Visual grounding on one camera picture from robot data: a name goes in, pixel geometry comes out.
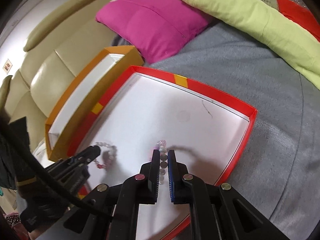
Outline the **orange box lid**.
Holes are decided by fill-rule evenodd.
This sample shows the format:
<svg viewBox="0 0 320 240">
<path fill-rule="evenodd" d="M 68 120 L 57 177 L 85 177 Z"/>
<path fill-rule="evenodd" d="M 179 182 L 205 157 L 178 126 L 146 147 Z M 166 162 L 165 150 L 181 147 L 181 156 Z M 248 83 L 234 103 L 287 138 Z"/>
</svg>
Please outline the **orange box lid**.
<svg viewBox="0 0 320 240">
<path fill-rule="evenodd" d="M 107 47 L 79 73 L 46 121 L 49 160 L 75 155 L 101 111 L 128 79 L 126 70 L 143 63 L 134 46 Z"/>
</svg>

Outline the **red jewelry box tray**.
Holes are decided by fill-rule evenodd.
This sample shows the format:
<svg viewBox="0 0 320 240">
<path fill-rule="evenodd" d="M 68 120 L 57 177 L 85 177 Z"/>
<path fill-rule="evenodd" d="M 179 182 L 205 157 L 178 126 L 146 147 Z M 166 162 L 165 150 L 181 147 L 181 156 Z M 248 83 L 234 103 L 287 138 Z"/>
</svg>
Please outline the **red jewelry box tray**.
<svg viewBox="0 0 320 240">
<path fill-rule="evenodd" d="M 98 142 L 116 148 L 104 170 L 89 166 L 88 184 L 113 186 L 138 173 L 164 140 L 189 172 L 220 185 L 238 162 L 258 111 L 214 87 L 169 72 L 130 66 L 74 133 L 67 154 Z"/>
</svg>

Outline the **magenta pillow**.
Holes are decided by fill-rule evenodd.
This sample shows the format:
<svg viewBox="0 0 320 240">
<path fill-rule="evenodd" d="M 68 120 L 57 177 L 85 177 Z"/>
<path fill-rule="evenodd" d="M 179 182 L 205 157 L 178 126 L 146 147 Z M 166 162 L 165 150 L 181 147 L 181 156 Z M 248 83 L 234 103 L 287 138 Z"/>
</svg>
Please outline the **magenta pillow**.
<svg viewBox="0 0 320 240">
<path fill-rule="evenodd" d="M 176 55 L 213 21 L 181 0 L 112 0 L 95 19 L 135 46 L 149 64 Z"/>
</svg>

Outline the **beige leather sofa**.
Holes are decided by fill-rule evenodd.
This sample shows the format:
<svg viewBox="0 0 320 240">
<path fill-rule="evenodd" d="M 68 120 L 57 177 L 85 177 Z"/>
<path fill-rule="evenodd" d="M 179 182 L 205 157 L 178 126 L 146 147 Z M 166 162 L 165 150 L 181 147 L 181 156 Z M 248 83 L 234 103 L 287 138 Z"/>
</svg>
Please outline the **beige leather sofa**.
<svg viewBox="0 0 320 240">
<path fill-rule="evenodd" d="M 95 20 L 112 0 L 69 0 L 44 18 L 24 46 L 22 65 L 1 85 L 1 118 L 27 119 L 29 147 L 44 141 L 45 123 L 75 77 L 109 47 L 116 33 Z"/>
</svg>

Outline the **red cushion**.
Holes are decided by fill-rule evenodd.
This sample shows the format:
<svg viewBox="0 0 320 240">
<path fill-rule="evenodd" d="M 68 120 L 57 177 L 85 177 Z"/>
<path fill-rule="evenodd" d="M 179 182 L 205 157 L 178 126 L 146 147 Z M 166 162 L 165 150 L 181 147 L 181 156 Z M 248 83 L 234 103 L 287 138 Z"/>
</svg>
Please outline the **red cushion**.
<svg viewBox="0 0 320 240">
<path fill-rule="evenodd" d="M 291 0 L 277 0 L 277 3 L 281 14 L 306 29 L 320 41 L 320 26 L 310 10 Z"/>
</svg>

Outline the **light green folded blanket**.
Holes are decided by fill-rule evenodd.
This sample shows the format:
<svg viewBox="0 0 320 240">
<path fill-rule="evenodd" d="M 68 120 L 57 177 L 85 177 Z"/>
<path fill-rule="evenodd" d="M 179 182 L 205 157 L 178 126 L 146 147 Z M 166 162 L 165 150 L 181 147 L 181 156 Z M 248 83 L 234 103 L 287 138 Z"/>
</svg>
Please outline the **light green folded blanket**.
<svg viewBox="0 0 320 240">
<path fill-rule="evenodd" d="M 319 87 L 319 41 L 261 0 L 181 0 L 268 46 Z"/>
</svg>

